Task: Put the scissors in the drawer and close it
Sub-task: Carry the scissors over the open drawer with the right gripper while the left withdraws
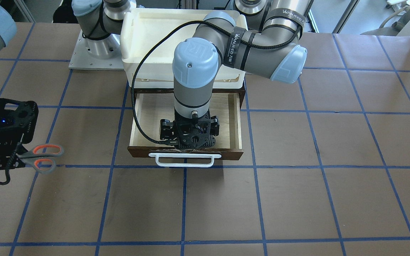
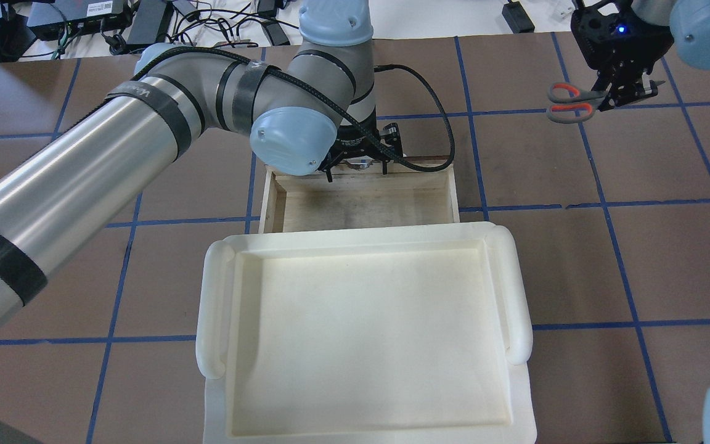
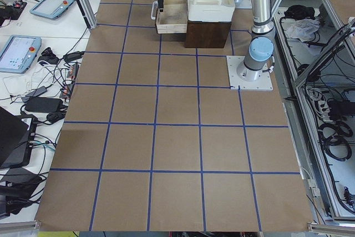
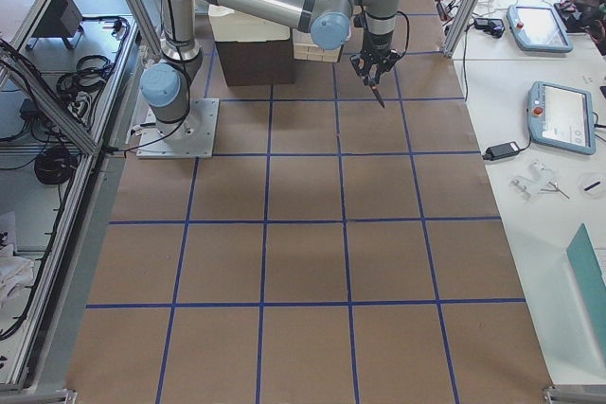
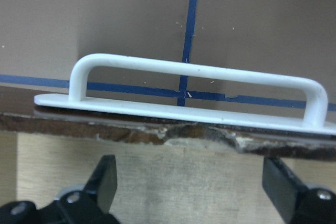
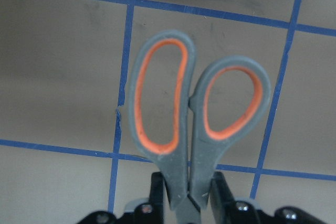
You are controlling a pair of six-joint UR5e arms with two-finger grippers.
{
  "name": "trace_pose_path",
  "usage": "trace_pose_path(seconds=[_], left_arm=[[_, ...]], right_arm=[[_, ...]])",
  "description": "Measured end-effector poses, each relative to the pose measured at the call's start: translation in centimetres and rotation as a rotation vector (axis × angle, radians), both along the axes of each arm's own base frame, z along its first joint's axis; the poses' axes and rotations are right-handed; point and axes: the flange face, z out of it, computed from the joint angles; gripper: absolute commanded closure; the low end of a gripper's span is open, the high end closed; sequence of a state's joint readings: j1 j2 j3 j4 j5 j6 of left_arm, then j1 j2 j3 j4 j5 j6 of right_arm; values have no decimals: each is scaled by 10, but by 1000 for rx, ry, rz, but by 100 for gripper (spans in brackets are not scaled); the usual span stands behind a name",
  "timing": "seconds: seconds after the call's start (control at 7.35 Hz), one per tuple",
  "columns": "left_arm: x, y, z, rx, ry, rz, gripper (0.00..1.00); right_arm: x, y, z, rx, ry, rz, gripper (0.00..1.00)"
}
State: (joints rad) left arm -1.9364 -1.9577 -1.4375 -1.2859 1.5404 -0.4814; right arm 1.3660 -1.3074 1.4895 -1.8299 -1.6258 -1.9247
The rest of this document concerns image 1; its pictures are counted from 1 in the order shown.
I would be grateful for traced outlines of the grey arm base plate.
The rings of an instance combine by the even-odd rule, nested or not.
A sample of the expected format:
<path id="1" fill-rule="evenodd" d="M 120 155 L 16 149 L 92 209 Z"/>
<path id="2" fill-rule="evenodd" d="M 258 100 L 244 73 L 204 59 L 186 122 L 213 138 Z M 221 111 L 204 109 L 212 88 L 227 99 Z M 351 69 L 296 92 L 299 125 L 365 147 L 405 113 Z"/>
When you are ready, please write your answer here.
<path id="1" fill-rule="evenodd" d="M 93 41 L 85 39 L 80 31 L 70 58 L 72 70 L 123 71 L 120 50 L 120 36 L 111 34 L 106 39 Z"/>

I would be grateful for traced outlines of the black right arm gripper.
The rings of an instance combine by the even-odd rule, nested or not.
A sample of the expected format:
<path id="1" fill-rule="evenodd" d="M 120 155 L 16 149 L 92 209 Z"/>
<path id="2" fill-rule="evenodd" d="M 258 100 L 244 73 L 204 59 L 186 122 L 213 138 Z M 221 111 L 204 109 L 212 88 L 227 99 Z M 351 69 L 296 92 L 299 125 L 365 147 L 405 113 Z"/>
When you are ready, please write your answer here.
<path id="1" fill-rule="evenodd" d="M 18 142 L 32 141 L 38 113 L 34 101 L 0 99 L 0 170 L 6 168 Z"/>

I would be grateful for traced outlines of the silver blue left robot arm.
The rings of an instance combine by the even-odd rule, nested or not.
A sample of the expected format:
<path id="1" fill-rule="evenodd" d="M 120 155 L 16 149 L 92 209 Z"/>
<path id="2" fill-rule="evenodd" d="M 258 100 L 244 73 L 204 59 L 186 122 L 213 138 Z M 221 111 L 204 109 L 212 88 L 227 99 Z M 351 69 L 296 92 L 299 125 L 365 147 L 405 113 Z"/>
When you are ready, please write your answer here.
<path id="1" fill-rule="evenodd" d="M 215 145 L 219 120 L 209 112 L 212 88 L 224 65 L 272 81 L 294 83 L 307 50 L 298 44 L 312 0 L 236 0 L 234 7 L 255 22 L 238 27 L 223 11 L 203 19 L 191 38 L 180 42 L 172 63 L 174 121 L 161 120 L 160 144 L 178 149 Z"/>

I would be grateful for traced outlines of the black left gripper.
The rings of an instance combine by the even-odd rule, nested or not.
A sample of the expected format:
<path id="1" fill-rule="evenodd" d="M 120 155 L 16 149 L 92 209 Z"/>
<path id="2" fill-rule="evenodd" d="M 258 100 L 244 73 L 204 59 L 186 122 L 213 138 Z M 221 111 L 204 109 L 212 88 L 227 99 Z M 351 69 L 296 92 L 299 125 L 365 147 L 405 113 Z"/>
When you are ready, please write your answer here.
<path id="1" fill-rule="evenodd" d="M 160 139 L 166 140 L 167 145 L 176 149 L 210 148 L 216 143 L 215 136 L 219 135 L 219 118 L 210 116 L 207 111 L 199 117 L 193 111 L 192 118 L 185 118 L 175 111 L 175 120 L 170 122 L 161 119 Z"/>

